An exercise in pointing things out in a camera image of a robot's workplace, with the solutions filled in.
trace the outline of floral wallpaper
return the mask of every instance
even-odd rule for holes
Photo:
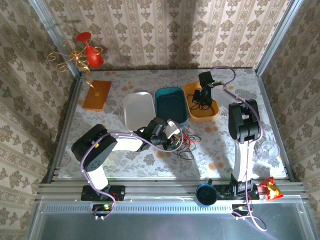
[[[0,1],[0,239],[23,238],[62,127],[73,78],[54,49],[28,1]]]
[[[91,32],[100,70],[254,67],[289,0],[44,0],[66,39]]]
[[[319,1],[303,1],[262,77],[293,172],[320,227]]]

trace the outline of orange tray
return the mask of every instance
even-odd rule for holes
[[[212,119],[214,119],[220,111],[219,105],[217,103],[217,101],[213,100],[212,101],[212,108],[214,110],[214,115],[213,111],[211,108],[207,109],[207,110],[201,110],[201,109],[192,109],[195,105],[197,105],[196,103],[192,102],[192,98],[195,90],[201,90],[201,86],[200,83],[197,82],[191,82],[188,83],[184,86],[183,92],[184,92],[184,97],[186,100],[186,104],[188,107],[188,111],[189,114],[191,116],[191,119],[194,120],[195,122],[206,122],[206,121],[211,121]]]

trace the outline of table surface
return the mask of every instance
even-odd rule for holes
[[[81,178],[80,163],[74,157],[71,146],[96,124],[103,124],[110,132],[128,132],[125,126],[122,100],[127,94],[148,92],[155,100],[160,88],[184,88],[187,83],[199,81],[198,75],[206,69],[190,70],[135,70],[94,71],[94,80],[111,81],[104,111],[84,110],[82,105],[90,86],[83,83],[72,118],[63,159],[60,163],[60,178]],[[257,77],[252,69],[235,69],[236,79],[229,90],[245,99],[256,99],[264,135],[257,145],[266,140],[275,141],[267,109],[263,101]],[[211,72],[216,81],[227,82],[233,73],[228,69]],[[163,153],[153,148],[142,152],[114,151],[103,164],[109,178],[229,178],[235,164],[235,146],[228,131],[228,111],[220,106],[220,113],[212,121],[190,121],[190,130],[202,141],[192,152],[194,160],[184,160],[172,153]],[[268,162],[253,155],[255,178],[285,178],[283,162],[278,156]]]

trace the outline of gold wire ornament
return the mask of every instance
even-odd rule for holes
[[[71,39],[66,39],[63,40],[60,45],[61,47],[67,46],[68,42],[71,42],[72,44],[72,51],[69,55],[63,54],[57,51],[51,52],[46,58],[48,61],[54,61],[57,59],[57,57],[64,56],[64,57],[69,57],[69,60],[64,61],[62,63],[59,63],[55,66],[55,70],[59,73],[65,72],[68,69],[68,62],[70,61],[75,61],[75,67],[80,69],[83,73],[86,73],[84,75],[84,81],[90,85],[90,87],[93,88],[95,95],[98,96],[98,92],[96,91],[95,87],[93,86],[93,79],[89,77],[91,74],[91,70],[89,68],[98,68],[102,66],[104,63],[103,58],[101,57],[101,53],[103,52],[103,49],[99,46],[92,47],[89,45],[91,42],[91,33],[89,32],[82,32],[80,33],[76,39],[79,42],[85,42],[86,46],[83,48],[81,51],[76,50],[75,43]]]

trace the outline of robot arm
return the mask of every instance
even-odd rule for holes
[[[108,179],[103,169],[103,163],[113,151],[132,151],[141,152],[149,149],[150,145],[135,137],[139,137],[153,143],[162,145],[165,149],[174,141],[179,141],[175,134],[179,133],[178,127],[173,121],[165,122],[159,117],[155,117],[148,126],[135,131],[135,134],[123,136],[115,134],[115,137],[109,135],[95,143],[97,139],[107,133],[107,129],[102,124],[97,124],[91,128],[85,135],[79,138],[71,147],[76,159],[81,162],[88,149],[95,144],[95,147],[86,157],[83,167],[88,173],[94,187],[98,190],[104,189],[108,184]]]
[[[260,128],[256,116],[242,102],[235,102],[235,99],[224,91],[222,82],[215,82],[210,71],[202,72],[199,75],[202,90],[196,90],[192,101],[202,106],[211,106],[212,101],[216,100],[220,105],[228,109],[228,129],[230,136],[234,140],[235,159],[234,168],[231,174],[230,186],[234,196],[244,193],[245,176],[247,170],[248,189],[253,186],[252,168],[254,146],[248,144],[251,140],[256,140],[260,135]],[[254,99],[246,100],[257,112],[258,105]]]

